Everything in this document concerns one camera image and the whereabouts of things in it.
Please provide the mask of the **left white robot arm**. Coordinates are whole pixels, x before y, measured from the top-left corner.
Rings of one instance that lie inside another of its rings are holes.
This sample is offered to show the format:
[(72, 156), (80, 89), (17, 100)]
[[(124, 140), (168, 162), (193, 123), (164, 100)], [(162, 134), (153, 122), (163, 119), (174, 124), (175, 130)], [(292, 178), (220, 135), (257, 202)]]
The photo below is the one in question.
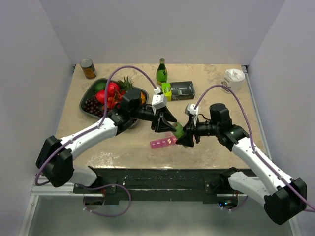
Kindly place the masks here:
[(134, 119), (151, 122), (151, 129), (157, 133), (174, 131), (172, 123), (177, 119), (166, 103), (167, 98), (159, 93), (153, 96), (151, 104), (142, 104), (140, 90), (129, 90), (121, 102), (95, 124), (61, 139), (47, 138), (36, 161), (39, 173), (54, 187), (70, 182), (85, 186), (91, 193), (98, 192), (102, 181), (95, 171), (90, 167), (75, 167), (73, 161), (89, 148), (129, 129)]

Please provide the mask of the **pink weekly pill organizer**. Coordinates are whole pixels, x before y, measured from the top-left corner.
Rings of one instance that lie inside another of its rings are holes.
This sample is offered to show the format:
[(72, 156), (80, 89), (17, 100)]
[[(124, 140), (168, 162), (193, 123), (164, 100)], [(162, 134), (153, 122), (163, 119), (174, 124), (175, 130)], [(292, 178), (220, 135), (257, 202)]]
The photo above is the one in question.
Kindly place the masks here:
[(163, 148), (167, 146), (175, 145), (177, 138), (173, 133), (166, 133), (162, 138), (150, 141), (151, 149)]

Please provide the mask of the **green lidded pill bottle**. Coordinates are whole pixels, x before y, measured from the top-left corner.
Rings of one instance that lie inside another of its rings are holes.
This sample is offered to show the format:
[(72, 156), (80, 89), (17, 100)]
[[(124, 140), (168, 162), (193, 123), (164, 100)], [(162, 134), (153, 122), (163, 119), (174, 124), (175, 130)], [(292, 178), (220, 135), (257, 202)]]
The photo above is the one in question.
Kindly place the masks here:
[(182, 130), (182, 132), (176, 132), (176, 131), (173, 132), (173, 135), (174, 135), (177, 139), (181, 138), (184, 134), (185, 134), (184, 130)]

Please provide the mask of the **green bottle screw cap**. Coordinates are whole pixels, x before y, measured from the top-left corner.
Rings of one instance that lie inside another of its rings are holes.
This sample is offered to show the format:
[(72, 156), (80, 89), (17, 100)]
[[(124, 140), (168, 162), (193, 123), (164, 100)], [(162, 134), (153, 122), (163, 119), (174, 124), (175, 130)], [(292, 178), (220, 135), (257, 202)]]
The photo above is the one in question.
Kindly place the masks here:
[(182, 132), (183, 130), (183, 126), (179, 122), (173, 123), (172, 126), (176, 129), (176, 132)]

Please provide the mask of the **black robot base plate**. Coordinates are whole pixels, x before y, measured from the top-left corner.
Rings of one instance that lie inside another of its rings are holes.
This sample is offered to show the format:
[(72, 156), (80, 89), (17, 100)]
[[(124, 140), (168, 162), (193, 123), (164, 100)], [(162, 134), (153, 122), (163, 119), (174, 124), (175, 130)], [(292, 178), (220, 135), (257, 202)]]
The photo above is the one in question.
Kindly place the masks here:
[(119, 201), (181, 201), (215, 204), (217, 195), (234, 191), (227, 178), (229, 169), (95, 169), (96, 182), (90, 189), (76, 184), (74, 193), (105, 195), (105, 204)]

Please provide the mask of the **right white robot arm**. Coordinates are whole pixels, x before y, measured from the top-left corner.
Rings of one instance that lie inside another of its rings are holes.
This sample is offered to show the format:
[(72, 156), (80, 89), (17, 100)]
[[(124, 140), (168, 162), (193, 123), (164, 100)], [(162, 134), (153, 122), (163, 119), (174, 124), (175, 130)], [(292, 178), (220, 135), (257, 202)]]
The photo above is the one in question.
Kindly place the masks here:
[(275, 165), (251, 141), (250, 135), (239, 125), (232, 123), (229, 110), (222, 103), (210, 106), (210, 120), (200, 122), (199, 109), (194, 104), (185, 108), (189, 119), (183, 127), (183, 135), (176, 143), (193, 147), (202, 136), (215, 136), (218, 142), (230, 152), (242, 159), (259, 178), (256, 183), (243, 172), (233, 170), (219, 181), (224, 193), (240, 191), (260, 203), (269, 218), (282, 225), (307, 207), (304, 200), (307, 196), (307, 185), (301, 179), (293, 179)]

